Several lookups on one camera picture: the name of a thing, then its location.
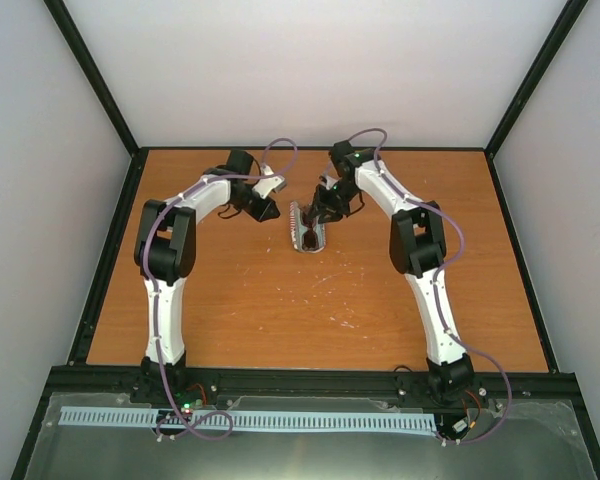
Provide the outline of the brown sunglasses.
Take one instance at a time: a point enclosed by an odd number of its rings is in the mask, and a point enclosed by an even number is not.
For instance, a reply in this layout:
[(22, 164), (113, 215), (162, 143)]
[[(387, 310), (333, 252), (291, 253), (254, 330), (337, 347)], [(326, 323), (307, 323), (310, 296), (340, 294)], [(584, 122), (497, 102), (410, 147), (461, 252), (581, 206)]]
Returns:
[(301, 251), (316, 253), (322, 250), (325, 246), (325, 237), (321, 224), (317, 220), (308, 220), (307, 213), (302, 213), (301, 225)]

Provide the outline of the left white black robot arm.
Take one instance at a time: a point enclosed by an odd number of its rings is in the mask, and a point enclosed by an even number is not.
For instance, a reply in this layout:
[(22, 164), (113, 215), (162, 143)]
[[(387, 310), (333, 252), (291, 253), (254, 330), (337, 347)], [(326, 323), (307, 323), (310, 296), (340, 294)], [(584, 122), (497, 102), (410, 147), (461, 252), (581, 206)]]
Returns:
[(182, 333), (184, 289), (197, 254), (197, 225), (221, 206), (246, 212), (258, 222), (277, 219), (280, 211), (271, 194), (286, 179), (255, 158), (232, 150), (227, 161), (206, 169), (184, 191), (166, 199), (145, 202), (134, 247), (134, 261), (148, 296), (149, 335), (142, 374), (166, 402), (181, 400), (188, 390), (186, 347)]

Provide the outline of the american flag glasses case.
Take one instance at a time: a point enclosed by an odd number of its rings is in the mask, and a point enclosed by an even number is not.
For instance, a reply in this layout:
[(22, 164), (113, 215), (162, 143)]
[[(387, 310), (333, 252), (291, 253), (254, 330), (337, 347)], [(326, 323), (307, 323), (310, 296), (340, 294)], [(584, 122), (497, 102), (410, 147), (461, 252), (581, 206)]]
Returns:
[(304, 209), (297, 201), (290, 203), (291, 244), (298, 253), (317, 254), (326, 247), (326, 228), (316, 220), (306, 220)]

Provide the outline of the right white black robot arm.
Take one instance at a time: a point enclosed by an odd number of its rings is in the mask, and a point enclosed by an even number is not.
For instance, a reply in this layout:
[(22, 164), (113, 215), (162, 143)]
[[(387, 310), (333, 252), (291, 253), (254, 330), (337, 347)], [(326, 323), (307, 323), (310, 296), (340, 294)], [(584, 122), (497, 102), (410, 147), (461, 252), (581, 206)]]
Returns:
[(353, 214), (351, 201), (364, 195), (387, 215), (389, 257), (414, 294), (425, 331), (429, 393), (437, 404), (448, 404), (471, 385), (474, 369), (446, 290), (442, 212), (405, 189), (375, 149), (357, 150), (344, 140), (331, 147), (329, 158), (338, 177), (321, 177), (301, 219), (308, 225), (340, 221)]

